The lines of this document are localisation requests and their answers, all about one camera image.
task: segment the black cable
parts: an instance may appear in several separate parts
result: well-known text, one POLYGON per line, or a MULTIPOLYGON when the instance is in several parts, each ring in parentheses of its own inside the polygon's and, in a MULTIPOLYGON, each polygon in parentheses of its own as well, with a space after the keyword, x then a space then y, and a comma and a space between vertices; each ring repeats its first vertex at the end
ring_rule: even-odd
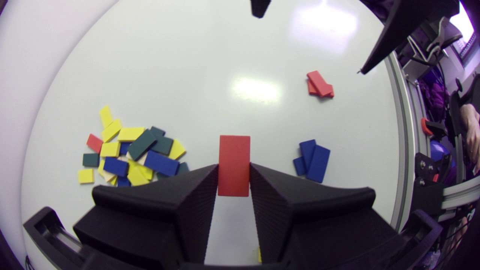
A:
POLYGON ((440 72, 442 73, 443 84, 444 84, 444 87, 446 89, 447 87, 446 87, 446 83, 445 83, 445 73, 444 73, 444 69, 442 67, 442 64, 440 64, 440 61, 438 61, 438 67, 440 69, 440 72))
POLYGON ((30 263, 30 258, 28 257, 28 255, 25 257, 25 269, 35 270, 35 268, 33 268, 32 264, 30 263))
POLYGON ((447 105, 448 105, 448 92, 447 92, 447 85, 445 83, 445 73, 444 73, 444 69, 442 67, 442 64, 440 64, 440 61, 438 61, 438 67, 440 69, 440 72, 442 73, 442 80, 443 80, 443 85, 444 85, 444 111, 442 112, 442 118, 446 117, 445 114, 446 114, 446 111, 447 111, 447 105))
POLYGON ((470 221, 467 221, 467 223, 465 223, 464 225, 462 225, 460 228, 458 228, 458 230, 456 230, 454 233, 452 233, 450 236, 446 237, 445 240, 451 238, 452 236, 454 236, 457 232, 461 231, 463 228, 465 228, 465 226, 467 226, 468 224, 470 223, 470 221))
POLYGON ((460 241, 462 240, 464 234, 455 242, 455 245, 453 245, 452 249, 450 249, 447 254, 445 254, 445 256, 443 257, 443 259, 441 259, 439 262, 437 262, 437 265, 432 269, 432 270, 435 270, 437 269, 437 267, 442 264, 448 257, 448 255, 450 255, 450 253, 454 250, 456 250, 456 245, 458 245, 458 243, 460 243, 460 241))

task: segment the yellow block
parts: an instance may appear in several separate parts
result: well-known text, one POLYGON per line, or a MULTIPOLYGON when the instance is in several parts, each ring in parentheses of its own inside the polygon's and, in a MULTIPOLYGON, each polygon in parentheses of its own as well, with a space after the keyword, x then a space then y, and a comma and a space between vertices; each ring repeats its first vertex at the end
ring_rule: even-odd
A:
POLYGON ((168 155, 168 158, 172 160, 177 160, 181 156, 183 156, 185 152, 186 152, 185 148, 183 148, 180 142, 177 139, 174 139, 172 144, 172 149, 170 150, 170 154, 168 155))
POLYGON ((108 105, 100 110, 100 120, 102 121, 102 126, 104 129, 113 122, 112 114, 110 113, 110 108, 108 105))
POLYGON ((140 164, 137 167, 146 179, 152 180, 152 178, 153 178, 153 170, 152 169, 147 168, 145 166, 142 166, 140 164))
POLYGON ((132 185, 143 185, 149 183, 148 179, 145 178, 138 167, 133 168, 132 172, 127 175, 127 178, 130 180, 132 185))
POLYGON ((103 176, 103 165, 105 165, 105 160, 100 159, 100 164, 98 165, 98 174, 103 176))
POLYGON ((117 140, 119 142, 133 142, 136 140, 142 133, 145 131, 143 127, 126 127, 120 129, 119 137, 117 140))
POLYGON ((100 150, 101 157, 118 157, 120 154, 120 142, 104 143, 100 150))
POLYGON ((152 180, 152 178, 153 178, 153 170, 152 169, 147 168, 143 165, 140 165, 133 160, 128 160, 127 162, 128 162, 128 173, 131 173, 134 168, 138 168, 140 170, 140 172, 142 173, 142 175, 146 179, 152 180))
POLYGON ((109 142, 115 137, 121 129, 121 123, 119 119, 115 119, 108 127, 102 131, 102 140, 104 143, 109 142))
POLYGON ((78 171, 78 182, 81 184, 93 183, 93 169, 85 169, 78 171))

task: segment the pile of blocks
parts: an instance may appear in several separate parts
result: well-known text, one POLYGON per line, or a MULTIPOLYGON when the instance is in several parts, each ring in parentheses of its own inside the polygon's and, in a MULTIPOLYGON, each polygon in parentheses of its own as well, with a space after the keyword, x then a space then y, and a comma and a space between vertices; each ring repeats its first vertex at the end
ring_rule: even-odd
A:
POLYGON ((318 71, 307 73, 308 93, 321 98, 333 98, 333 86, 326 83, 318 71))
MULTIPOLYGON (((101 139, 90 134, 87 145, 95 153, 83 156, 85 167, 97 167, 98 173, 113 186, 148 184, 154 178, 163 179, 188 172, 186 162, 180 163, 185 149, 176 139, 165 137, 165 131, 152 126, 122 127, 113 120, 110 109, 100 110, 103 131, 101 139)), ((94 169, 78 171, 78 182, 94 182, 94 169)))
POLYGON ((330 150, 317 145, 315 140, 300 143, 301 157, 293 160, 297 175, 318 183, 324 181, 330 150))

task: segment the metal frame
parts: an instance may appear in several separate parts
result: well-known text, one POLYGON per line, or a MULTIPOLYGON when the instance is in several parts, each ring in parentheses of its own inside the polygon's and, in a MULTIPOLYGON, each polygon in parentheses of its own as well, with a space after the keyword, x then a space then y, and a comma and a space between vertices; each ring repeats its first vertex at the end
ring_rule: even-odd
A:
POLYGON ((455 209, 480 198, 480 176, 444 189, 442 209, 455 209))
POLYGON ((420 120, 426 116, 418 85, 407 80, 396 53, 385 59, 397 111, 399 167, 394 211, 390 225, 401 231, 410 214, 415 180, 415 154, 430 156, 430 139, 423 133, 420 120))

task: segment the red block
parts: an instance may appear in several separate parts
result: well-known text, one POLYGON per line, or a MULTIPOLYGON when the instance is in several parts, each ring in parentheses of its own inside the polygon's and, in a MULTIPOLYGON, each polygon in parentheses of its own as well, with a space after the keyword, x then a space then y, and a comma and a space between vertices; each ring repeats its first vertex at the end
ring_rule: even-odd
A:
POLYGON ((103 144, 103 141, 95 137, 95 135, 90 134, 88 136, 87 145, 97 154, 100 154, 100 150, 102 149, 102 144, 103 144))
POLYGON ((318 90, 321 97, 329 97, 333 92, 333 87, 326 83, 318 71, 307 73, 308 78, 313 86, 318 90))
POLYGON ((330 91, 330 94, 326 95, 326 97, 333 98, 335 94, 333 93, 333 85, 327 85, 328 91, 330 91))
POLYGON ((218 195, 248 197, 250 136, 220 135, 218 195))
POLYGON ((308 85, 308 93, 310 95, 315 95, 315 96, 320 95, 320 93, 317 91, 317 89, 315 89, 315 87, 313 86, 313 84, 310 80, 307 80, 307 85, 308 85))

